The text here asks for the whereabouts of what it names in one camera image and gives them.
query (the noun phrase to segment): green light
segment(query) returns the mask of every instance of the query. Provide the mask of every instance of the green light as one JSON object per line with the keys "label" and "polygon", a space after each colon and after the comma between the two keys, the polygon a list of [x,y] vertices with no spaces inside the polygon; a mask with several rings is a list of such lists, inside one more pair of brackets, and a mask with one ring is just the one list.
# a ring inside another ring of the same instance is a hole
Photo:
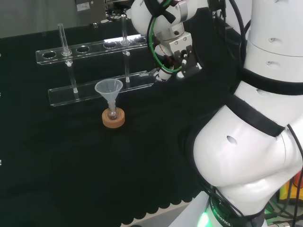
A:
{"label": "green light", "polygon": [[206,212],[201,215],[197,227],[212,227]]}

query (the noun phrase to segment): yellow object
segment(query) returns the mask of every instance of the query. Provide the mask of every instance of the yellow object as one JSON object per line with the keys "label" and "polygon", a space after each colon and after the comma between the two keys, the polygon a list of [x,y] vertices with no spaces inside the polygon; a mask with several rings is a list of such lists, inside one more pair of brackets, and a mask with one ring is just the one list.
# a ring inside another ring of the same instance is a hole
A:
{"label": "yellow object", "polygon": [[[284,184],[281,188],[280,188],[280,202],[286,201],[287,200],[287,195],[288,195],[288,190],[289,190],[289,181]],[[290,200],[291,201],[295,201],[295,198],[297,196],[297,187],[293,184],[292,186],[292,190],[290,192]],[[299,199],[303,201],[303,188],[300,189],[300,196]]]}

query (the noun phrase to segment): green cable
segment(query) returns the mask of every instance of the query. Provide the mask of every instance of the green cable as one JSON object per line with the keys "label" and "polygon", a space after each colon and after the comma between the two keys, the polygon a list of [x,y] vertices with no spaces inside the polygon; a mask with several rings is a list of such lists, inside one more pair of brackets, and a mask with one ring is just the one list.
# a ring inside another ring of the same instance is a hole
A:
{"label": "green cable", "polygon": [[151,49],[151,53],[153,54],[153,56],[154,56],[154,58],[156,59],[157,63],[158,63],[163,69],[165,69],[167,72],[179,72],[180,69],[182,68],[182,66],[180,66],[180,67],[179,67],[178,69],[176,69],[176,70],[171,70],[171,69],[166,68],[166,67],[161,63],[161,61],[158,59],[158,57],[157,57],[157,55],[156,55],[156,53],[155,53],[155,50],[154,50],[153,47],[152,47],[152,45],[153,45],[153,43],[152,43],[153,27],[155,26],[156,20],[157,20],[157,18],[154,18],[154,19],[152,20],[152,23],[151,23],[151,32],[150,32],[150,37],[149,37],[149,39],[150,39],[150,49]]}
{"label": "green cable", "polygon": [[167,2],[165,2],[165,3],[163,4],[163,7],[166,7],[168,4],[170,4],[170,2],[171,2],[171,0],[168,0]]}

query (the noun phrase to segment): black fabric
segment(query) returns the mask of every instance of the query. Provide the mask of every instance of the black fabric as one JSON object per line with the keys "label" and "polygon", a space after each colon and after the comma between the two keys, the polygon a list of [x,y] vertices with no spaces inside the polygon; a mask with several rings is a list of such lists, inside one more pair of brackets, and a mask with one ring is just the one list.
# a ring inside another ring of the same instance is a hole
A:
{"label": "black fabric", "polygon": [[244,68],[239,69],[239,76],[245,83],[263,91],[287,96],[303,95],[303,83],[292,83],[266,78]]}
{"label": "black fabric", "polygon": [[[119,227],[200,192],[180,152],[180,134],[202,128],[238,80],[207,10],[185,28],[205,67],[182,82],[119,94],[126,121],[117,130],[101,122],[103,98],[49,105],[48,89],[70,84],[66,65],[37,65],[35,52],[60,46],[58,31],[0,40],[1,227]],[[121,36],[121,24],[65,33],[70,45],[87,43]],[[78,83],[124,73],[122,53],[73,64]],[[146,49],[132,52],[131,72],[153,68]]]}
{"label": "black fabric", "polygon": [[148,9],[148,11],[151,13],[153,17],[159,17],[163,15],[171,24],[175,21],[176,17],[171,13],[169,13],[168,11],[166,11],[166,9],[170,5],[163,7],[163,3],[165,2],[162,2],[160,4],[158,3],[157,0],[144,0],[144,3],[146,5],[146,8]]}
{"label": "black fabric", "polygon": [[276,137],[284,130],[283,126],[267,118],[236,95],[227,94],[225,104],[247,124],[269,136]]}

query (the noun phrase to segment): test tube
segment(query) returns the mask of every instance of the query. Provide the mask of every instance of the test tube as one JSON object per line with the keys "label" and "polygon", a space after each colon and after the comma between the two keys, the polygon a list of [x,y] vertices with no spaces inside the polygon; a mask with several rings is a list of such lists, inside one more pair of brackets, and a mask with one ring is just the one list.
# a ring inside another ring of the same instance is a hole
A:
{"label": "test tube", "polygon": [[126,15],[121,15],[121,22],[122,22],[122,37],[123,41],[121,42],[122,45],[127,46],[129,45],[129,41],[127,40],[127,26],[126,26]]}
{"label": "test tube", "polygon": [[65,37],[65,32],[64,32],[63,24],[62,23],[58,24],[58,28],[59,28],[59,34],[60,34],[61,44],[62,44],[62,47],[63,47],[62,55],[69,56],[70,55],[70,51],[68,49],[68,45],[67,45],[67,41],[66,41],[66,37]]}
{"label": "test tube", "polygon": [[[58,29],[59,29],[59,35],[60,35],[60,39],[61,39],[62,48],[63,48],[62,55],[65,57],[69,57],[71,55],[71,52],[68,49],[68,45],[67,45],[65,32],[64,32],[62,23],[58,24]],[[72,60],[66,60],[65,64],[67,65],[67,70],[68,70],[68,75],[70,77],[72,90],[75,94],[75,98],[78,99],[79,98],[78,89],[77,89],[75,75],[74,75],[74,72],[72,69]]]}
{"label": "test tube", "polygon": [[129,51],[123,51],[124,56],[124,67],[125,67],[125,80],[126,85],[130,82],[129,79],[129,56],[131,56],[131,53]]}

